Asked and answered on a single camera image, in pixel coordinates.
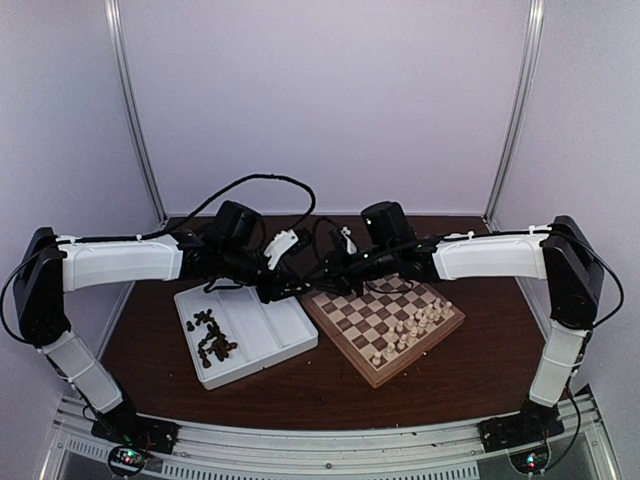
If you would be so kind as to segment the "wooden chess board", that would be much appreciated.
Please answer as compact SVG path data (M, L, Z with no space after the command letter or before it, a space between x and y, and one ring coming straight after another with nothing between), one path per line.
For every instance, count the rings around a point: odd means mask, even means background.
M414 327L418 328L416 313L433 309L436 299L440 300L442 309L449 301L426 283L404 282L397 276L386 276L367 282L360 297L314 291L301 297L300 303L367 383L378 388L462 325L465 315L452 304L454 314L451 317L441 316L434 323L428 322L422 332L418 331L417 340L410 344L406 320L413 316ZM397 340L388 342L384 335L390 329L395 330L400 321L404 323L404 331L395 332ZM398 351L396 344L403 334L407 335L407 347ZM391 358L385 356L388 343L395 344L396 355ZM375 352L382 354L378 366L371 363Z

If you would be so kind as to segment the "white plastic compartment tray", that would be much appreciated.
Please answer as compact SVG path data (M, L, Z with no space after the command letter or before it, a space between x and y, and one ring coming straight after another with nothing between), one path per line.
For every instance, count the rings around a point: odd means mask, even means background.
M262 303L253 288L206 293L202 286L174 296L196 375L207 390L222 387L313 349L318 331L299 302L288 298ZM224 360L213 352L201 354L211 343L204 338L207 324L197 322L208 313L230 343Z

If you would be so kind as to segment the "light chess queen piece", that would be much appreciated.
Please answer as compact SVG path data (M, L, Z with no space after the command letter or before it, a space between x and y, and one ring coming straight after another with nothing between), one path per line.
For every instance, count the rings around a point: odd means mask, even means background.
M407 347L407 335L403 334L396 344L396 349L398 351L403 351Z

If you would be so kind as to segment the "light chess pawn piece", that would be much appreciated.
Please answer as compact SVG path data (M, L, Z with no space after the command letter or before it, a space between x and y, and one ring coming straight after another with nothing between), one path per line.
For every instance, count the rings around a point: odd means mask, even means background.
M444 318L449 318L454 314L453 309L452 309L452 303L450 301L446 301L444 304L444 308L442 311L442 316Z

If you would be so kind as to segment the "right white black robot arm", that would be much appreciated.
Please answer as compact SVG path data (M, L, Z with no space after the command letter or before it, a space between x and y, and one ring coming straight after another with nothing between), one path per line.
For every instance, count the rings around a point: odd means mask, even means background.
M366 208L362 219L371 246L361 250L349 229L334 230L334 249L303 303L374 387L462 324L462 310L436 291L437 284L533 279L547 286L550 331L512 423L519 440L535 440L555 420L597 323L604 266L577 223L559 216L521 231L421 238L392 201Z

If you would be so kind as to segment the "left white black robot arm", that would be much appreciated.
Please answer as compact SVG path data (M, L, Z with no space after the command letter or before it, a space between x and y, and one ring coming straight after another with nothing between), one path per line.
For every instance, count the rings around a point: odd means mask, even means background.
M280 265L299 241L295 229L277 234L262 250L248 243L261 216L226 201L198 231L175 228L157 235L79 238L38 229L22 262L1 289L13 296L18 329L11 337L40 351L74 385L106 429L123 444L137 442L144 424L126 392L74 332L68 293L111 284L228 279L255 289L263 303L310 290L309 282Z

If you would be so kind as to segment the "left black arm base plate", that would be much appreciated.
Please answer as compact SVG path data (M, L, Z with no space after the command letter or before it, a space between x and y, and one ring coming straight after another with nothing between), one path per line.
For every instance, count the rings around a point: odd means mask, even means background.
M161 454L171 454L176 444L179 426L170 421L139 417L132 433L117 434L115 429L96 420L91 427L91 435L123 444L134 449Z

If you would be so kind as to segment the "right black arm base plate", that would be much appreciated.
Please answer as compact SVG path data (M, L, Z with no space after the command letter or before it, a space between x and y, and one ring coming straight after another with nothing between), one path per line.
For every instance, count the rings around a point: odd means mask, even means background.
M511 449L542 442L565 431L557 417L540 419L522 412L505 417L493 417L478 424L480 438L486 452Z

